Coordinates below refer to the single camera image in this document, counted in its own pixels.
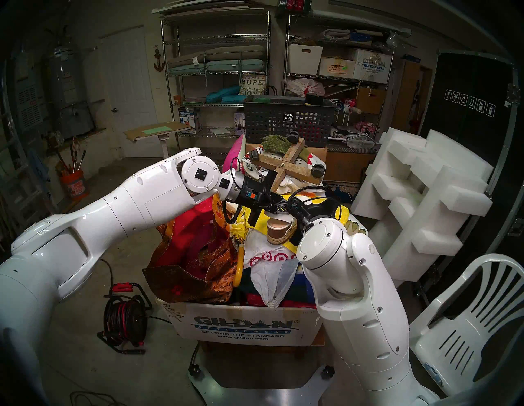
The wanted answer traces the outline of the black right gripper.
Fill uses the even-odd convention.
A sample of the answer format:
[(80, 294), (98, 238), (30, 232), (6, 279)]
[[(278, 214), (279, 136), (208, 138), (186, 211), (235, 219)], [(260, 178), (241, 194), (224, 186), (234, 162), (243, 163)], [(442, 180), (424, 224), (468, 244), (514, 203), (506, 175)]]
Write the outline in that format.
[(304, 229), (320, 216), (327, 216), (328, 204), (326, 201), (321, 203), (305, 204), (296, 196), (290, 197), (286, 203), (287, 212), (297, 220), (297, 228)]

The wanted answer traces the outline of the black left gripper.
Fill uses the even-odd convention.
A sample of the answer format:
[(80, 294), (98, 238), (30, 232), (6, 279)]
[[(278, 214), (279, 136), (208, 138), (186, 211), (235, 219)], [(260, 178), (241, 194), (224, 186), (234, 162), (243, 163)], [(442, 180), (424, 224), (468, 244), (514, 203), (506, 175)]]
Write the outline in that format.
[(286, 215), (287, 200), (273, 192), (271, 187), (277, 177), (277, 172), (269, 170), (262, 182), (256, 181), (248, 176), (244, 176), (240, 171), (235, 172), (235, 186), (238, 188), (238, 195), (233, 202), (242, 207), (250, 209), (248, 224), (256, 226), (262, 211), (267, 215)]

